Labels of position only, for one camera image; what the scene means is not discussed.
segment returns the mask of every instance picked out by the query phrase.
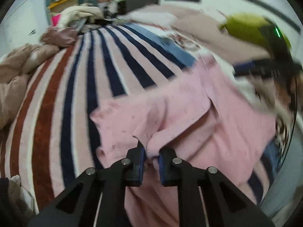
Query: pink fabric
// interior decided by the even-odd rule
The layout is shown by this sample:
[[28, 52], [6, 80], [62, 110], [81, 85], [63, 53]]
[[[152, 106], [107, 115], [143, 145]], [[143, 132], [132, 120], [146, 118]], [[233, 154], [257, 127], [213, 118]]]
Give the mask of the pink fabric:
[[58, 14], [54, 17], [52, 17], [52, 21], [53, 21], [53, 26], [56, 26], [60, 20], [61, 14]]
[[143, 185], [128, 188], [125, 209], [134, 227], [178, 226], [176, 188], [160, 185], [157, 156], [165, 145], [193, 166], [216, 166], [236, 186], [249, 179], [275, 134], [275, 117], [253, 110], [213, 56], [198, 60], [169, 85], [102, 104], [91, 114], [102, 138], [104, 167], [144, 145]]

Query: white stripe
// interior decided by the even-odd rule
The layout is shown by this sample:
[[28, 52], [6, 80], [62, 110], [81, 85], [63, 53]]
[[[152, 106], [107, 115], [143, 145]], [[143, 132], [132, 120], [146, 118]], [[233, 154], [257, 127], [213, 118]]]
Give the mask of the white stripe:
[[132, 57], [142, 66], [145, 72], [151, 77], [157, 86], [167, 85], [168, 79], [147, 59], [139, 49], [133, 45], [120, 31], [113, 27], [108, 28], [120, 39], [125, 45]]
[[84, 35], [82, 54], [75, 75], [74, 95], [72, 100], [72, 154], [75, 176], [78, 177], [88, 167], [93, 167], [90, 151], [87, 120], [87, 59], [91, 46], [91, 35]]
[[119, 75], [125, 92], [128, 95], [143, 93], [144, 88], [124, 60], [124, 57], [113, 37], [105, 29], [100, 29], [100, 31], [104, 35], [113, 65]]
[[254, 172], [256, 173], [257, 177], [259, 178], [262, 186], [263, 186], [263, 197], [262, 199], [264, 199], [264, 197], [266, 196], [268, 190], [269, 190], [269, 177], [268, 174], [264, 168], [263, 163], [259, 160], [255, 166], [254, 166]]
[[64, 101], [66, 96], [66, 87], [69, 80], [70, 72], [72, 70], [72, 66], [75, 62], [75, 58], [81, 46], [81, 41], [82, 36], [78, 38], [75, 48], [68, 59], [67, 65], [64, 69], [64, 73], [62, 75], [58, 87], [58, 92], [54, 103], [51, 138], [49, 143], [49, 172], [55, 197], [57, 197], [57, 195], [59, 195], [65, 188], [62, 176], [60, 153], [62, 118], [64, 110]]
[[243, 194], [246, 195], [255, 205], [257, 204], [257, 199], [254, 195], [254, 192], [252, 191], [251, 187], [248, 185], [248, 183], [243, 183], [238, 187]]
[[38, 74], [40, 73], [40, 71], [42, 70], [43, 66], [45, 63], [43, 63], [42, 65], [40, 65], [37, 70], [35, 71], [33, 77], [31, 78], [31, 80], [29, 81], [29, 84], [27, 86], [27, 90], [25, 93], [25, 97], [22, 101], [22, 104], [18, 110], [18, 113], [13, 121], [13, 123], [11, 124], [10, 128], [9, 128], [9, 135], [7, 137], [6, 140], [6, 144], [5, 144], [5, 165], [4, 165], [4, 169], [5, 169], [5, 177], [7, 178], [11, 178], [11, 172], [10, 172], [10, 155], [11, 155], [11, 147], [12, 147], [12, 141], [13, 141], [13, 135], [14, 135], [14, 130], [15, 130], [15, 125], [17, 122], [17, 118], [19, 116], [20, 110], [23, 106], [24, 100], [27, 97], [28, 91], [30, 90], [33, 82], [35, 81], [35, 79], [37, 78]]
[[52, 78], [54, 71], [56, 70], [59, 62], [66, 52], [65, 50], [60, 51], [53, 59], [47, 70], [43, 74], [42, 79], [34, 92], [33, 99], [31, 100], [28, 108], [23, 130], [20, 139], [19, 149], [19, 173], [22, 178], [22, 186], [34, 197], [35, 199], [35, 212], [38, 213], [38, 206], [36, 202], [36, 196], [34, 191], [33, 182], [33, 171], [32, 171], [32, 150], [33, 150], [33, 139], [34, 131], [36, 127], [37, 117], [40, 111], [40, 106], [44, 98], [46, 89], [49, 81]]
[[163, 62], [164, 65], [166, 65], [176, 76], [181, 75], [183, 72], [182, 70], [173, 62], [168, 60], [166, 57], [164, 57], [157, 49], [152, 47], [148, 42], [144, 41], [143, 39], [139, 38], [136, 34], [131, 32], [130, 30], [126, 29], [123, 26], [118, 26], [122, 30], [124, 30], [126, 33], [128, 33], [133, 39], [141, 43], [149, 52], [151, 52], [155, 57], [158, 58], [161, 62]]
[[98, 95], [99, 105], [101, 100], [112, 99], [112, 91], [110, 87], [109, 78], [104, 62], [103, 51], [101, 50], [101, 37], [97, 31], [92, 31], [95, 48], [94, 48], [94, 69], [95, 69], [95, 81], [96, 81], [96, 92]]

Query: navy blue stripe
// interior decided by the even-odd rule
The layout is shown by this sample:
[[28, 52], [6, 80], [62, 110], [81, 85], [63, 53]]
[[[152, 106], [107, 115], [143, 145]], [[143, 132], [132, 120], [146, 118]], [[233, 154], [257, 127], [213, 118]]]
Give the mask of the navy blue stripe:
[[121, 43], [119, 38], [116, 36], [115, 33], [113, 33], [111, 30], [108, 28], [104, 27], [105, 30], [108, 31], [108, 33], [113, 37], [116, 45], [120, 49], [124, 60], [128, 64], [129, 68], [131, 71], [134, 73], [136, 78], [139, 80], [140, 84], [142, 85], [143, 88], [150, 87], [152, 85], [155, 85], [155, 82], [151, 79], [151, 77], [145, 72], [143, 67], [132, 57], [126, 46]]
[[148, 44], [150, 44], [150, 46], [152, 46], [153, 48], [157, 49], [160, 52], [160, 54], [162, 54], [164, 57], [166, 57], [166, 59], [168, 59], [171, 62], [175, 63], [179, 68], [183, 69], [184, 67], [186, 67], [173, 54], [167, 52], [161, 46], [159, 46], [158, 44], [156, 44], [155, 42], [153, 42], [149, 38], [145, 37], [144, 35], [142, 35], [141, 33], [137, 32], [136, 30], [134, 30], [133, 28], [131, 28], [131, 27], [127, 26], [127, 25], [122, 25], [122, 26], [124, 28], [130, 30], [132, 33], [136, 34], [139, 38], [141, 38], [142, 40], [144, 40], [145, 42], [147, 42]]
[[272, 185], [275, 179], [275, 175], [273, 175], [273, 166], [272, 163], [270, 162], [270, 159], [267, 158], [264, 154], [262, 154], [261, 161], [264, 165], [264, 168], [266, 170], [266, 173], [269, 178], [269, 187]]
[[107, 72], [107, 77], [109, 78], [109, 84], [111, 86], [113, 96], [119, 96], [126, 94], [123, 85], [120, 81], [119, 75], [113, 65], [109, 49], [106, 45], [105, 38], [100, 30], [97, 30], [99, 36], [101, 37], [100, 47], [103, 52], [104, 65]]
[[71, 118], [72, 118], [72, 100], [74, 91], [74, 82], [79, 58], [82, 52], [84, 44], [84, 37], [81, 41], [80, 49], [77, 53], [75, 62], [72, 66], [72, 70], [69, 76], [69, 81], [66, 88], [66, 97], [63, 110], [63, 119], [61, 127], [61, 168], [64, 185], [67, 186], [73, 180], [75, 180], [74, 162], [72, 157], [72, 142], [71, 142]]
[[133, 45], [137, 47], [137, 49], [166, 77], [170, 78], [174, 76], [174, 73], [164, 65], [156, 56], [154, 56], [151, 52], [147, 50], [141, 43], [137, 40], [133, 39], [131, 35], [122, 30], [117, 26], [113, 26], [113, 28], [120, 31]]
[[87, 60], [87, 85], [86, 85], [88, 137], [89, 137], [89, 143], [91, 148], [91, 154], [94, 161], [94, 166], [96, 169], [102, 169], [103, 167], [96, 155], [96, 149], [100, 146], [100, 136], [96, 125], [89, 117], [91, 112], [98, 107], [96, 82], [95, 82], [95, 74], [94, 74], [94, 37], [91, 31], [90, 34], [91, 34], [91, 46], [89, 48], [89, 54]]
[[254, 195], [257, 199], [257, 204], [260, 204], [263, 198], [263, 186], [254, 171], [248, 180], [248, 184], [254, 192]]

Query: brown stripe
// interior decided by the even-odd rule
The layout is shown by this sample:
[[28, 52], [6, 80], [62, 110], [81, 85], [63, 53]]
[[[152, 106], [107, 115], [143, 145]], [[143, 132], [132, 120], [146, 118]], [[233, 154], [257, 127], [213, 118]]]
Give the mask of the brown stripe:
[[58, 64], [41, 103], [33, 139], [32, 171], [34, 190], [38, 209], [48, 205], [54, 199], [49, 169], [49, 143], [52, 116], [59, 84], [75, 46], [69, 47]]
[[11, 125], [6, 125], [1, 131], [1, 153], [0, 153], [0, 172], [1, 177], [5, 177], [5, 150], [6, 150], [6, 141], [9, 137], [9, 128]]
[[22, 108], [19, 112], [14, 133], [13, 133], [13, 139], [12, 139], [12, 147], [11, 147], [11, 154], [10, 154], [10, 171], [11, 175], [19, 175], [19, 147], [20, 147], [20, 139], [21, 139], [21, 133], [23, 130], [23, 124], [24, 120], [27, 114], [27, 110], [29, 108], [29, 105], [31, 104], [31, 100], [33, 99], [35, 90], [42, 79], [43, 74], [47, 70], [48, 66], [51, 64], [54, 57], [47, 60], [39, 72], [38, 76], [36, 77], [35, 81], [31, 85], [30, 90], [27, 93], [27, 96], [23, 102]]

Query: metal screw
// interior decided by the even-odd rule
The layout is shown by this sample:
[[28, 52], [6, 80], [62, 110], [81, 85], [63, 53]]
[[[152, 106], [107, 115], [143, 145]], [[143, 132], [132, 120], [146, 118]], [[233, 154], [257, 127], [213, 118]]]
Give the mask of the metal screw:
[[123, 165], [128, 165], [130, 162], [131, 162], [131, 160], [128, 159], [128, 158], [125, 158], [125, 159], [121, 160], [121, 163], [122, 163]]
[[91, 168], [86, 169], [85, 172], [87, 175], [93, 175], [93, 174], [95, 174], [96, 169], [91, 167]]
[[173, 162], [174, 164], [178, 165], [178, 164], [181, 164], [181, 163], [182, 163], [182, 160], [181, 160], [180, 158], [174, 158], [174, 159], [172, 160], [172, 162]]
[[211, 166], [208, 168], [209, 173], [211, 174], [216, 174], [218, 172], [218, 169], [215, 168], [214, 166]]

